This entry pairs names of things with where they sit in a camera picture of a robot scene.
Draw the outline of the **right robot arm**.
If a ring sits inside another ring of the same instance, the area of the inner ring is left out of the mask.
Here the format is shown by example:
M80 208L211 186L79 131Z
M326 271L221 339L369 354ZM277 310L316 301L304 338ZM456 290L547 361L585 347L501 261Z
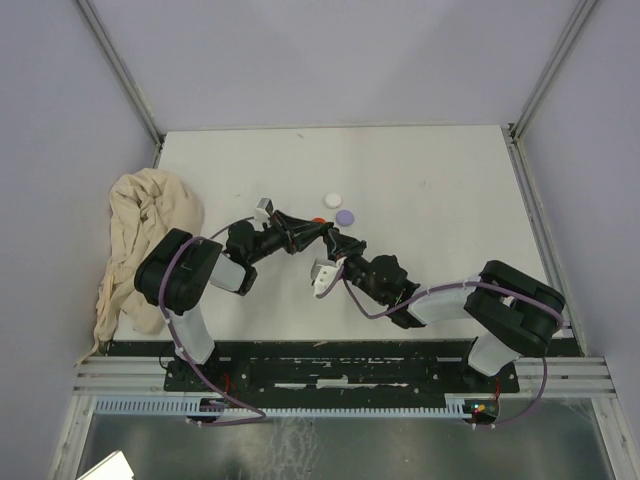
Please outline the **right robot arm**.
M337 284L349 295L361 291L381 306L369 319L388 318L402 329L470 318L485 330L474 340L458 368L467 389L481 391L499 371L521 357L546 356L564 323L565 297L554 288L499 260L475 275L450 283L422 286L410 280L394 255L364 258L366 243L331 227L323 235L327 259L313 267L314 295L322 299Z

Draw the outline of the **lilac earbud charging case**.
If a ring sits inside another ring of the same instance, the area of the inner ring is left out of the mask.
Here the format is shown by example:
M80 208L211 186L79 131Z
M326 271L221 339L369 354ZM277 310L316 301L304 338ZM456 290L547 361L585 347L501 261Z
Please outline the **lilac earbud charging case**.
M335 221L339 226L348 227L355 221L355 216L350 210L339 210L335 215Z

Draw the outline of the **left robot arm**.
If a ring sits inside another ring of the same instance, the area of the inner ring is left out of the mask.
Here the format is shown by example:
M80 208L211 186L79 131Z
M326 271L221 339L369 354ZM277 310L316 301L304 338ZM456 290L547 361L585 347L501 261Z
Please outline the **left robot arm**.
M137 268L134 288L161 310L176 354L191 361L186 370L191 383L209 390L221 378L220 364L210 359L215 343L199 307L206 287L244 296L257 278L257 262L280 250L301 253L332 227L331 222L302 220L275 210L260 230L251 217L230 224L223 229L223 244L178 228L162 238Z

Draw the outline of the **white earbud charging case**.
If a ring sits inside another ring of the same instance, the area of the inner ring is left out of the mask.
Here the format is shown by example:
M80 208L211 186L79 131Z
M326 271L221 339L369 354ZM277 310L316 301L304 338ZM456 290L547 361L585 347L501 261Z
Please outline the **white earbud charging case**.
M342 205L343 198L337 193L329 193L325 195L323 203L329 209L337 209Z

